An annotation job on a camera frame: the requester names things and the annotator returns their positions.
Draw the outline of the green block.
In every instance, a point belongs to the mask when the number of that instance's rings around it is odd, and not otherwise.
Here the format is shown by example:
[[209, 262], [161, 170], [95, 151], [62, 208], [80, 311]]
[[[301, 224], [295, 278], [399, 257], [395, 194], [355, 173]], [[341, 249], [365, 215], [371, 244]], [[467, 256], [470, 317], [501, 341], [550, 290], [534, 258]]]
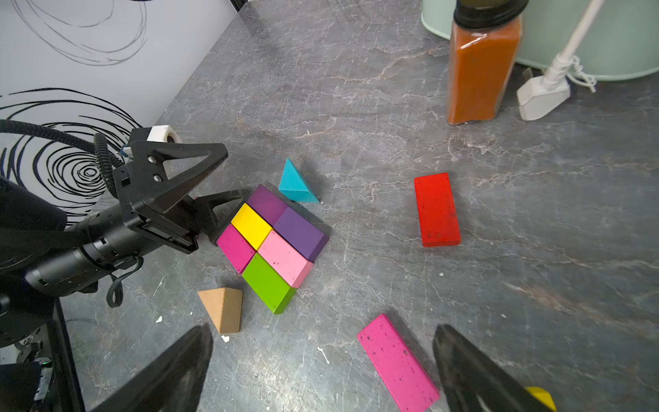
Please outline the green block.
[[297, 291], [258, 253], [246, 266], [242, 276], [273, 314], [283, 313]]

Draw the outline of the violet purple block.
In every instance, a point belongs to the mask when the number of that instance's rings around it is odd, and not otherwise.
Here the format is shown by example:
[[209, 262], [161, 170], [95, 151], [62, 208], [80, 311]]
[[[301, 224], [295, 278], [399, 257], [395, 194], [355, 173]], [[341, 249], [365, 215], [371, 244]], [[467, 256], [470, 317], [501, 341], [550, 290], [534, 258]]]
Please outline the violet purple block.
[[274, 225], [281, 237], [306, 260], [314, 263], [329, 237], [290, 207], [286, 207]]

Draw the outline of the brown spice bottle black cap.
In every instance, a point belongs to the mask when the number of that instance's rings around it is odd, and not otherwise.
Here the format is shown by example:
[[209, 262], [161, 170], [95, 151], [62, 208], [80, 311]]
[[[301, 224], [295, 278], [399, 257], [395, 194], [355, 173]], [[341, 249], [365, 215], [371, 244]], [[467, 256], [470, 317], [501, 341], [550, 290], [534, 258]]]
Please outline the brown spice bottle black cap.
[[450, 39], [447, 121], [494, 119], [523, 36], [528, 0], [456, 3]]

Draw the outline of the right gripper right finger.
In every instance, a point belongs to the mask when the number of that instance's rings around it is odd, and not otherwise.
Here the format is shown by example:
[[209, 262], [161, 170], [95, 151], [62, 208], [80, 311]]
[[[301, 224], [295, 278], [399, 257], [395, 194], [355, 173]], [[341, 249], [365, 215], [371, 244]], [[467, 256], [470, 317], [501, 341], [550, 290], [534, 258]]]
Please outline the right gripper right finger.
[[432, 350], [451, 411], [550, 410], [449, 324], [437, 327]]

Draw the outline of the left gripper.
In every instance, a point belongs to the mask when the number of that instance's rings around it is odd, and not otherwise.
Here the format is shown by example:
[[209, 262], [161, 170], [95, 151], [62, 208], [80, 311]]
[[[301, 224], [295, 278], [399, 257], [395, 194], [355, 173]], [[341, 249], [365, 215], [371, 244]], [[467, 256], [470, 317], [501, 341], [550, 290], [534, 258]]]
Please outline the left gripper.
[[252, 190], [189, 196], [228, 159], [224, 144], [134, 142], [133, 160], [113, 171], [125, 226], [142, 238], [190, 254], [197, 235], [216, 244]]

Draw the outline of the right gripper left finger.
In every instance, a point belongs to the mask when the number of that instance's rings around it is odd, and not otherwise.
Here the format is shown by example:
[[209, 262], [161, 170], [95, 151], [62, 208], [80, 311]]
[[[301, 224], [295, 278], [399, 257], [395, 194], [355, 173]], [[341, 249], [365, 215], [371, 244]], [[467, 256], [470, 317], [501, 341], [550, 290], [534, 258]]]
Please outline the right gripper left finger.
[[208, 324], [195, 326], [113, 393], [97, 411], [196, 411], [214, 344]]

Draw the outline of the magenta block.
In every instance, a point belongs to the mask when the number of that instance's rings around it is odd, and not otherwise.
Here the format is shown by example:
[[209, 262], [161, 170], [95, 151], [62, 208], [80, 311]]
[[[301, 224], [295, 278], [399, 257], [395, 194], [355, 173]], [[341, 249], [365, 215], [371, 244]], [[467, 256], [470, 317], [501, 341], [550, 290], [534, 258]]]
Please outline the magenta block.
[[232, 224], [229, 224], [218, 237], [216, 245], [221, 248], [228, 261], [240, 275], [243, 274], [257, 254], [257, 251]]
[[400, 411], [426, 411], [439, 400], [438, 388], [384, 313], [357, 338]]

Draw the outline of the red block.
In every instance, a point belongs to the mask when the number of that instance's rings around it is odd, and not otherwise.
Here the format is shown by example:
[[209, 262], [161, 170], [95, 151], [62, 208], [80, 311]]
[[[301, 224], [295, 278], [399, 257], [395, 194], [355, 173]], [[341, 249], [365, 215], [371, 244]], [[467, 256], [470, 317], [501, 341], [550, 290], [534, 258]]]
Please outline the red block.
[[448, 173], [414, 179], [415, 197], [424, 247], [450, 247], [462, 241]]

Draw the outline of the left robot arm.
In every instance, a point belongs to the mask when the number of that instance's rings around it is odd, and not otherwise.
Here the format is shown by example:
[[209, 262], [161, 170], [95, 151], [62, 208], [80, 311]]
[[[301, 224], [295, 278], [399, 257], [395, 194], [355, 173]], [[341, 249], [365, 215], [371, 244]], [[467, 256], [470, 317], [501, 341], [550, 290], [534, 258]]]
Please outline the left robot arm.
[[109, 307], [124, 299], [123, 283], [160, 247], [197, 250], [197, 238], [219, 239], [226, 223], [218, 206], [248, 190], [192, 197], [192, 190], [228, 158], [223, 144], [183, 144], [167, 125], [136, 128], [124, 157], [103, 133], [92, 142], [61, 130], [5, 119], [4, 133], [40, 137], [93, 155], [112, 207], [74, 226], [58, 207], [20, 185], [1, 181], [1, 345], [26, 341], [17, 360], [1, 367], [4, 411], [84, 408], [61, 299], [90, 294], [104, 277]]

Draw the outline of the dark purple block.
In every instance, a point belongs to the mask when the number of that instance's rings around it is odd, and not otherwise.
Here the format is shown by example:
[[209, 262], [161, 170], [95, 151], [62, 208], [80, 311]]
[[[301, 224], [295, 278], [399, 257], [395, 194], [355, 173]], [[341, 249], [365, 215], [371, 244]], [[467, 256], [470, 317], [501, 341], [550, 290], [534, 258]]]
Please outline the dark purple block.
[[288, 205], [264, 185], [259, 185], [248, 198], [247, 204], [274, 227]]

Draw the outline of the light pink block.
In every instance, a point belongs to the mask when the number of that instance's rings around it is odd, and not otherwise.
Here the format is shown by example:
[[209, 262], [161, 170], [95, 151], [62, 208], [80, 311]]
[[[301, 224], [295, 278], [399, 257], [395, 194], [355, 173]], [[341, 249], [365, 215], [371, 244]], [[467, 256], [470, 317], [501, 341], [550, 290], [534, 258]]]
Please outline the light pink block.
[[259, 255], [292, 288], [299, 288], [311, 271], [313, 263], [271, 230], [257, 250]]

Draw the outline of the mint green toaster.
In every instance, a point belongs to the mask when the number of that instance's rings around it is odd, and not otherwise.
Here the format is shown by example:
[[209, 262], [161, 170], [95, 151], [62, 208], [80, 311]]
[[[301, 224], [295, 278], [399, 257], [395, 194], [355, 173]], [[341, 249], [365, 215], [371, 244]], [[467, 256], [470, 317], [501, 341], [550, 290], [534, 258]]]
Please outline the mint green toaster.
[[[451, 39], [458, 1], [424, 1], [421, 21]], [[658, 71], [656, 1], [529, 1], [515, 63], [547, 69], [557, 56], [597, 80], [622, 81]]]

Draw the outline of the yellow block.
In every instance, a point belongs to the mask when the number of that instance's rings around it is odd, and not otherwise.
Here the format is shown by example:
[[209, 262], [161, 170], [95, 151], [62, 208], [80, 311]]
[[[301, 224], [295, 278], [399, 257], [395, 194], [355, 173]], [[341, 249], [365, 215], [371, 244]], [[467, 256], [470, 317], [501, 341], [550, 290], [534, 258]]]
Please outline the yellow block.
[[548, 391], [545, 391], [540, 387], [526, 387], [526, 391], [543, 403], [547, 408], [552, 410], [552, 412], [557, 411], [554, 400]]
[[254, 250], [258, 250], [272, 231], [267, 223], [249, 204], [242, 204], [231, 224]]

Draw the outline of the teal triangle block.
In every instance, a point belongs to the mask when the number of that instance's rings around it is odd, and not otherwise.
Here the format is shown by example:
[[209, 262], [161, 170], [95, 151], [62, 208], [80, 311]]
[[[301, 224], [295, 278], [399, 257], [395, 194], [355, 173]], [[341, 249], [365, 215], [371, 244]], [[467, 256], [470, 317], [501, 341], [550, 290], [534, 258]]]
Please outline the teal triangle block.
[[319, 203], [319, 199], [290, 159], [286, 159], [278, 190], [294, 202]]

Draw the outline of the tan wooden triangle block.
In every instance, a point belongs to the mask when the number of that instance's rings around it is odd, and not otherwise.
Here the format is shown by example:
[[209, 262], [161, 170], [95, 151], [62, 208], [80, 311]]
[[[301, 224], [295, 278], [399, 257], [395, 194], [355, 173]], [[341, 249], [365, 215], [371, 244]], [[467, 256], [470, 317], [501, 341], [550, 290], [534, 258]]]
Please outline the tan wooden triangle block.
[[215, 328], [221, 334], [240, 332], [243, 291], [216, 288], [197, 293]]

